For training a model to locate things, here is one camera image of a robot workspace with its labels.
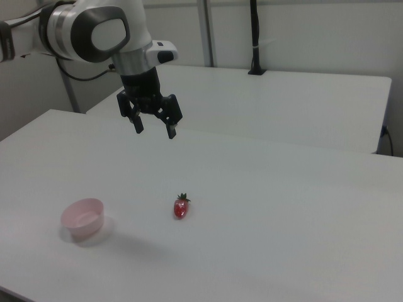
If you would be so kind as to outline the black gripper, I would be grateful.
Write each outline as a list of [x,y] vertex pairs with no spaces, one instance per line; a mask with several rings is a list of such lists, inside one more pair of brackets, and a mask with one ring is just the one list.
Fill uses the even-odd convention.
[[147,72],[120,78],[124,90],[116,98],[121,116],[128,118],[139,134],[144,130],[140,112],[155,115],[165,124],[169,139],[173,139],[183,114],[174,94],[162,96],[157,69],[153,67]]

